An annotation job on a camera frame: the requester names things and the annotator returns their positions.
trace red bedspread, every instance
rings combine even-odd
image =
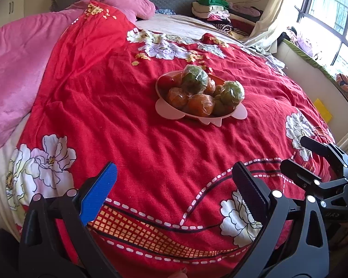
[[[79,188],[112,161],[118,180],[89,226],[123,277],[166,278],[184,267],[190,278],[221,277],[261,228],[231,179],[233,164],[302,198],[279,165],[291,158],[329,179],[326,161],[300,146],[303,135],[332,141],[329,129],[302,89],[262,58],[210,34],[134,30],[118,10],[92,3],[54,48],[13,154],[7,196],[16,221],[35,193]],[[240,81],[247,119],[216,127],[160,117],[157,77],[188,63]]]

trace screw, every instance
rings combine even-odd
[[[70,189],[70,190],[67,191],[67,196],[69,196],[70,198],[72,198],[76,194],[77,194],[77,190],[76,189]]]
[[[37,202],[40,198],[41,198],[41,194],[37,193],[33,196],[32,199]]]
[[[281,197],[282,197],[282,192],[279,191],[279,190],[273,190],[273,191],[272,191],[272,195],[273,195],[275,198],[281,198]]]
[[[307,201],[314,203],[316,201],[316,199],[314,198],[314,196],[308,195],[307,196]]]

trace black cable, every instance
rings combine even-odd
[[[254,0],[250,0],[250,1],[244,1],[244,2],[237,2],[237,3],[234,3],[234,4],[239,4],[239,3],[254,3],[254,2],[259,2],[260,0],[258,1],[254,1]]]
[[[339,245],[340,245],[340,243],[341,243],[344,239],[346,239],[347,236],[348,236],[348,231],[347,231],[347,233],[344,234],[344,236],[343,236],[337,243],[335,243],[335,244],[330,248],[330,251],[338,251],[339,249],[345,247],[346,245],[343,245],[343,246],[339,246]]]

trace white flower print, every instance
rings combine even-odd
[[[67,148],[67,137],[43,137],[45,151],[26,144],[15,149],[9,161],[6,177],[6,198],[14,221],[23,225],[23,205],[29,205],[36,193],[45,198],[62,196],[73,188],[72,174],[67,171],[76,160],[75,150]]]
[[[161,34],[155,34],[149,30],[139,31],[137,28],[134,28],[131,31],[128,31],[128,37],[126,38],[130,43],[158,43],[161,38]]]
[[[210,52],[214,55],[217,55],[221,58],[225,58],[226,56],[223,54],[223,51],[217,45],[207,45],[207,44],[199,44],[197,47],[199,50]]]
[[[161,40],[158,44],[149,43],[138,50],[144,50],[150,57],[163,58],[165,60],[173,60],[174,57],[186,59],[191,54],[183,47],[169,43],[166,40]]]
[[[61,196],[73,188],[72,174],[67,171],[76,160],[75,150],[67,148],[67,136],[57,138],[56,135],[43,137],[43,149],[34,148],[31,157],[39,165],[40,180],[54,191],[52,196]]]
[[[31,151],[26,144],[15,149],[9,161],[6,177],[6,197],[10,209],[16,211],[21,202],[31,201],[36,191],[34,179],[40,175],[39,166],[30,158]]]
[[[313,125],[299,110],[296,114],[292,113],[291,116],[286,117],[286,136],[292,139],[293,148],[299,149],[300,156],[306,162],[309,160],[309,157],[312,157],[312,152],[302,147],[300,140],[303,136],[313,136],[314,130]]]
[[[181,37],[174,34],[163,34],[168,42],[177,42],[178,44],[191,45],[196,44],[195,40],[187,37]]]
[[[255,240],[262,224],[253,219],[238,190],[232,193],[232,198],[220,203],[220,212],[225,217],[220,229],[222,235],[234,237],[233,244],[242,248]]]

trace pink bowl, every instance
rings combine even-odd
[[[246,119],[248,116],[248,111],[246,110],[245,106],[240,103],[237,108],[230,114],[223,116],[223,117],[198,117],[198,116],[193,116],[191,114],[187,114],[185,112],[182,112],[181,110],[177,110],[176,108],[172,107],[170,104],[166,102],[165,99],[162,98],[160,91],[158,90],[158,80],[164,76],[164,75],[169,75],[169,76],[174,76],[180,73],[181,71],[171,71],[169,73],[161,75],[157,81],[156,81],[156,93],[159,96],[159,100],[156,102],[156,112],[161,116],[166,119],[172,119],[172,120],[178,120],[182,119],[183,117],[187,116],[189,118],[197,119],[201,123],[205,125],[209,125],[210,123],[214,124],[215,126],[222,126],[222,119],[227,118],[227,117],[234,117],[239,120]],[[224,80],[220,79],[219,77],[212,76],[212,79],[215,81],[216,85],[223,85]]]

